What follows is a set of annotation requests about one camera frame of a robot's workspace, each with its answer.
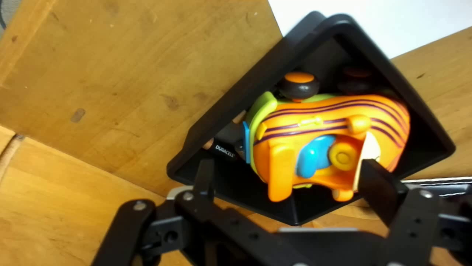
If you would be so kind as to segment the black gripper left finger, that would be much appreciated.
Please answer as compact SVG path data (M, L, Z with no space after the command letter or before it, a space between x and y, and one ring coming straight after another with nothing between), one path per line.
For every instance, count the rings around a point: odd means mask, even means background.
M193 191L199 197L212 198L214 197L214 188L212 188L212 179L215 173L215 164L212 160L206 158L199 163Z

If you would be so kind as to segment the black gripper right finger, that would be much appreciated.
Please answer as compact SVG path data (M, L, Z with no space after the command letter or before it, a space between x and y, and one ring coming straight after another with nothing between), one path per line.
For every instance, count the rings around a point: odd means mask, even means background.
M377 217L389 226L408 189L375 160L363 160L358 180L360 195Z

